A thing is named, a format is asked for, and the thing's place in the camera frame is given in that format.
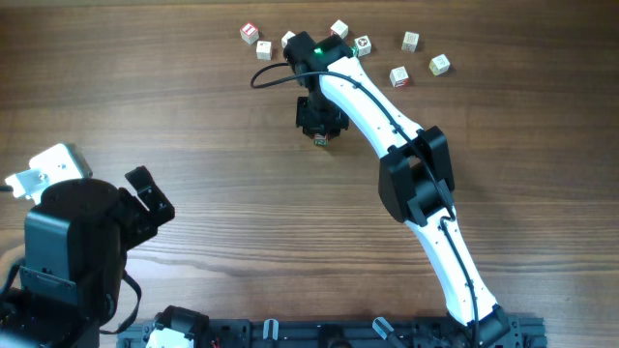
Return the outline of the plain white wooden block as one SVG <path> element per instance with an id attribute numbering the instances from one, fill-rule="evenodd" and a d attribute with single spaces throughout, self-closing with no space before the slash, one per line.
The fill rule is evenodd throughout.
<path id="1" fill-rule="evenodd" d="M 272 43 L 258 41 L 256 43 L 256 58 L 258 60 L 270 61 L 272 59 Z"/>

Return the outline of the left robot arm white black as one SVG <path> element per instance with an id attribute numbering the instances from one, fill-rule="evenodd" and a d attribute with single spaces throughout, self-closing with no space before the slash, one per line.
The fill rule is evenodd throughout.
<path id="1" fill-rule="evenodd" d="M 25 255 L 1 289 L 4 347 L 97 347 L 120 287 L 141 289 L 126 271 L 130 249 L 155 237 L 175 208 L 143 166 L 132 190 L 92 178 L 46 188 L 24 221 Z"/>

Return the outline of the red U letter block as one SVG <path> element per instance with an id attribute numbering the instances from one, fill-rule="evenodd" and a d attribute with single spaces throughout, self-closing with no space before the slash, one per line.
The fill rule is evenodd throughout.
<path id="1" fill-rule="evenodd" d="M 329 136 L 328 135 L 322 135 L 320 133 L 316 133 L 314 135 L 314 141 L 315 142 L 328 142 L 329 141 Z"/>

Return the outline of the white block green side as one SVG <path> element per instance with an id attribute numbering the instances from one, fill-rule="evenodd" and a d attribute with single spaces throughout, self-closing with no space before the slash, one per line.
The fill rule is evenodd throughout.
<path id="1" fill-rule="evenodd" d="M 328 140 L 314 140 L 313 143 L 314 143 L 315 146 L 325 147 L 325 146 L 328 146 L 329 142 L 328 142 Z"/>

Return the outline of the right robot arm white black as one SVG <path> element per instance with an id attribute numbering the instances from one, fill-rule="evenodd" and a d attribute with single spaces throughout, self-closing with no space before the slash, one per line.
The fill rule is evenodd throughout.
<path id="1" fill-rule="evenodd" d="M 472 347 L 487 347 L 509 330 L 459 231 L 454 173 L 445 134 L 404 116 L 371 82 L 344 40 L 317 43 L 301 32 L 283 57 L 309 93 L 297 103 L 296 124 L 316 142 L 355 125 L 379 158 L 383 206 L 420 241 L 442 287 L 449 315 Z"/>

